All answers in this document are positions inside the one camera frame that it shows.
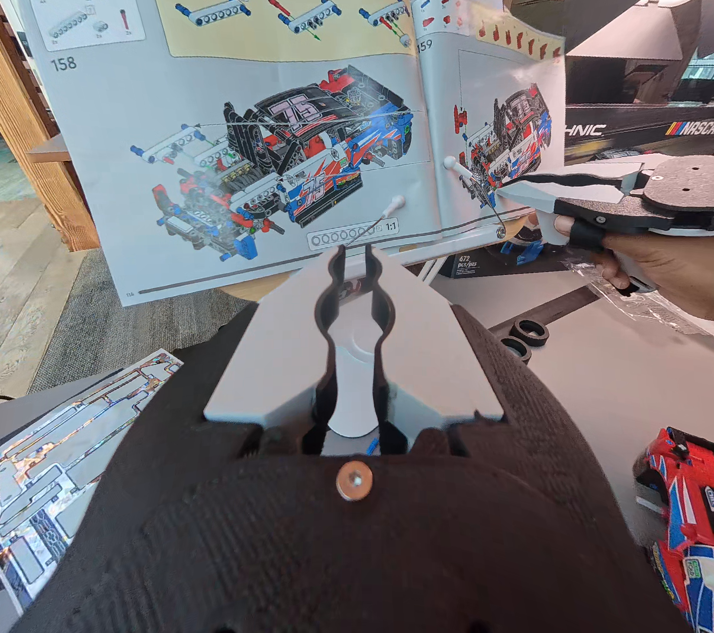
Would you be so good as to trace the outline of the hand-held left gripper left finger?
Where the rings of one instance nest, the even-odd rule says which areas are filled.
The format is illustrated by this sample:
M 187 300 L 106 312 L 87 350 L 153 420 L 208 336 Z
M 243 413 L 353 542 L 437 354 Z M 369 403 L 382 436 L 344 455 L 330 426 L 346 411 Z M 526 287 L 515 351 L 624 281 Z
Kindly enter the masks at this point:
M 326 427 L 337 400 L 335 344 L 345 248 L 329 248 L 258 304 L 209 402 L 212 422 Z

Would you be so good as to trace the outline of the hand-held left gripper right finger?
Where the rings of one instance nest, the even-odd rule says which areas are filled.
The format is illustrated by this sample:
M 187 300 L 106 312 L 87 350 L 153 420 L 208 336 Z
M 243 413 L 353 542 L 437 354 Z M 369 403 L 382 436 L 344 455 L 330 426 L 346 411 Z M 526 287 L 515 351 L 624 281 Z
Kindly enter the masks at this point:
M 379 424 L 445 430 L 504 409 L 451 304 L 397 260 L 365 249 L 374 348 L 373 403 Z

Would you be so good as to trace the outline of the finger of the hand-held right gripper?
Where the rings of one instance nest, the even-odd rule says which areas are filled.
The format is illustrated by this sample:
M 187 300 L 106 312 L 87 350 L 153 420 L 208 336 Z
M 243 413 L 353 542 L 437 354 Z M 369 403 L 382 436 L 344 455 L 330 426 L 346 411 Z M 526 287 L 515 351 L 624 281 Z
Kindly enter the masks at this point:
M 559 185 L 555 182 L 512 181 L 498 188 L 495 194 L 530 209 L 553 215 L 559 196 Z
M 600 188 L 614 188 L 625 193 L 635 187 L 638 174 L 645 167 L 645 163 L 586 163 L 529 173 L 506 183 L 502 187 L 502 196 L 516 198 L 535 192 L 565 195 L 573 190 Z

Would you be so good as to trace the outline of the toy car instruction booklet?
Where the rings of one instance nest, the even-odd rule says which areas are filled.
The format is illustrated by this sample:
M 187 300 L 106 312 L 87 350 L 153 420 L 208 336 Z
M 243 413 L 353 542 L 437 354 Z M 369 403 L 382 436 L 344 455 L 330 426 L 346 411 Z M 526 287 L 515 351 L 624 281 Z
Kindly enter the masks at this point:
M 473 0 L 17 11 L 123 306 L 484 245 L 564 162 L 564 39 Z

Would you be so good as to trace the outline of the toy brick race car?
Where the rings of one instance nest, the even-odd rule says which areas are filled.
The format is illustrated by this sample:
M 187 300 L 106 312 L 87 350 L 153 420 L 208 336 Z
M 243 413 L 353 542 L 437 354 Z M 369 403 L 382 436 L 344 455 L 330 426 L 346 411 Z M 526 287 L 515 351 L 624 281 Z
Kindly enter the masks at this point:
M 713 443 L 674 427 L 660 430 L 633 464 L 655 491 L 665 535 L 647 551 L 660 583 L 694 632 L 713 631 Z

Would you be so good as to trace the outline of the grey desk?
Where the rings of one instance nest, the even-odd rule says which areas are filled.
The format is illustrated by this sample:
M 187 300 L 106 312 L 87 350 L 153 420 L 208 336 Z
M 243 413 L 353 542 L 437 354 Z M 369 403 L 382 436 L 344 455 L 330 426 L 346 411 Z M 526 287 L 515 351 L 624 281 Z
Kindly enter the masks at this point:
M 370 458 L 348 503 L 344 458 L 202 417 L 256 308 L 181 353 L 13 632 L 691 631 L 616 499 L 660 427 L 713 436 L 712 348 L 568 316 L 527 368 L 457 307 L 505 423 Z

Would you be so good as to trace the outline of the person's right hand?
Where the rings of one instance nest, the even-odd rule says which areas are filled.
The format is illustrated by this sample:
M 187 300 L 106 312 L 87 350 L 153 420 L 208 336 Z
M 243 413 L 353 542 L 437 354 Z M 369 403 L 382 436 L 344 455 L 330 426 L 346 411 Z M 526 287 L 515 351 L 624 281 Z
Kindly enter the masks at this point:
M 713 237 L 606 233 L 602 245 L 604 251 L 592 258 L 613 287 L 630 284 L 619 253 L 634 260 L 666 300 L 693 317 L 713 320 Z

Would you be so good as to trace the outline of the black toy set box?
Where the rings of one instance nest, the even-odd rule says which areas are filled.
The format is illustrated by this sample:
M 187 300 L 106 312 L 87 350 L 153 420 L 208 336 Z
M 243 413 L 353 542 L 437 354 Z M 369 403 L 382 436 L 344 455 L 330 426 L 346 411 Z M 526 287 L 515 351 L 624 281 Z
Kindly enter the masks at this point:
M 568 165 L 610 161 L 642 155 L 666 155 L 654 148 L 684 147 L 713 149 L 713 103 L 707 104 L 595 104 L 566 108 L 565 164 L 554 167 L 516 168 L 507 163 L 491 169 L 486 149 L 476 144 L 476 163 L 469 167 L 465 158 L 446 157 L 443 166 L 485 204 L 496 207 L 498 188 L 529 173 L 552 171 Z

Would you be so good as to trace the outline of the black tape strip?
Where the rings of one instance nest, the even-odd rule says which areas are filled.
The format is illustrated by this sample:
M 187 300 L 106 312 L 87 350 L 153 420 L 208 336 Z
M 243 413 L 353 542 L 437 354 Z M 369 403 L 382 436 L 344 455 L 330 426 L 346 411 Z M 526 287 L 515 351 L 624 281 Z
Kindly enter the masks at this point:
M 526 310 L 517 316 L 510 317 L 497 325 L 489 327 L 488 330 L 495 335 L 507 335 L 516 320 L 524 319 L 534 320 L 542 325 L 549 325 L 600 299 L 601 296 L 598 292 L 589 285 L 585 285 L 558 298 L 549 300 L 540 306 Z

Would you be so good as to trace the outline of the clear plastic bag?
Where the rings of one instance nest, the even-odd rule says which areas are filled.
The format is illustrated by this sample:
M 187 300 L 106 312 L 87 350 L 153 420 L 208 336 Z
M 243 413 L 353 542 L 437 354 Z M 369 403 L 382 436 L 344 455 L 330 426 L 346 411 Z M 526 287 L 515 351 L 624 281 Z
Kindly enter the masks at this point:
M 633 321 L 647 320 L 660 323 L 686 335 L 713 336 L 711 320 L 691 316 L 664 298 L 658 291 L 624 296 L 598 274 L 596 267 L 590 261 L 579 256 L 567 256 L 561 263 L 570 272 L 584 279 L 594 294 L 605 299 L 612 307 Z

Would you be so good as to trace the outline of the grey rug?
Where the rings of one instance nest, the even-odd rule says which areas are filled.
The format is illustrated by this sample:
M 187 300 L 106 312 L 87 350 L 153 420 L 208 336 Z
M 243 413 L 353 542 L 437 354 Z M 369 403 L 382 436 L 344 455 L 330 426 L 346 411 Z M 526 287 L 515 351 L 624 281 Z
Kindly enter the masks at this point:
M 212 289 L 123 307 L 103 251 L 90 251 L 28 394 L 203 343 L 248 304 Z

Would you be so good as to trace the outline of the shiny sticker sheet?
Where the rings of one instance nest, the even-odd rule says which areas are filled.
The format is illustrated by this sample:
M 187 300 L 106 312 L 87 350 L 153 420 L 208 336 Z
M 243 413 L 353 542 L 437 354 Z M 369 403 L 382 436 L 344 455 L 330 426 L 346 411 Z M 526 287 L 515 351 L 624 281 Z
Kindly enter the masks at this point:
M 1 416 L 1 620 L 29 608 L 72 543 L 126 432 L 183 362 L 126 368 L 10 403 Z

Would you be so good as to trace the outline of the wooden post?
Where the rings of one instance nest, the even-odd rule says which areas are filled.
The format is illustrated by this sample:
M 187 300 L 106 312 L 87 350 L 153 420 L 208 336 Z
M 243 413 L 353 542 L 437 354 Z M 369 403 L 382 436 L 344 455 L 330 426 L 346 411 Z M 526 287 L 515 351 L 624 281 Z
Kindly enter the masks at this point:
M 1 135 L 71 252 L 100 247 L 84 192 L 71 158 L 55 149 L 47 161 L 42 148 L 55 148 L 60 131 L 42 99 L 22 46 L 1 13 Z

